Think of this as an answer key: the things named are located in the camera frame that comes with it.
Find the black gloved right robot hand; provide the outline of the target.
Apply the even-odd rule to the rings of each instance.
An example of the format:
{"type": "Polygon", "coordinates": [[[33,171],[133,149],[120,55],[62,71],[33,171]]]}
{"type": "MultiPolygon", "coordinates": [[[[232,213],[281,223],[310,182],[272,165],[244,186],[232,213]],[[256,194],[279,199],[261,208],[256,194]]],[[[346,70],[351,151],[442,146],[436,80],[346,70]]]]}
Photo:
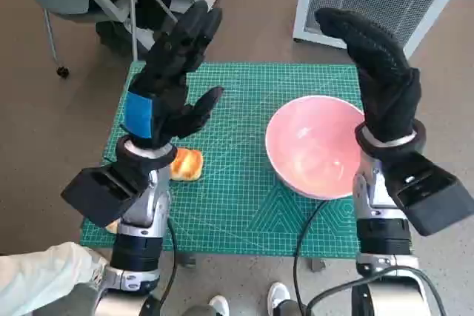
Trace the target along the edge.
{"type": "Polygon", "coordinates": [[[315,18],[324,35],[346,44],[372,137],[386,143],[411,135],[421,99],[420,71],[410,66],[393,34],[351,10],[321,8],[315,18]]]}

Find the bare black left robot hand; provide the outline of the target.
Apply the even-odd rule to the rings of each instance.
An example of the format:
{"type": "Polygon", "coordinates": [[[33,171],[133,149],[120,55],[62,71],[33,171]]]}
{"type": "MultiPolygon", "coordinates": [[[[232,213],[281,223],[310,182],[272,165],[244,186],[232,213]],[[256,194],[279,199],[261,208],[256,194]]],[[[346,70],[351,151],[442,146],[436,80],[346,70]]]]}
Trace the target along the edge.
{"type": "Polygon", "coordinates": [[[224,89],[208,90],[194,104],[187,103],[187,74],[196,71],[218,31],[220,8],[195,2],[161,35],[147,54],[145,65],[128,88],[123,128],[142,149],[158,149],[174,137],[186,138],[200,131],[224,89]]]}

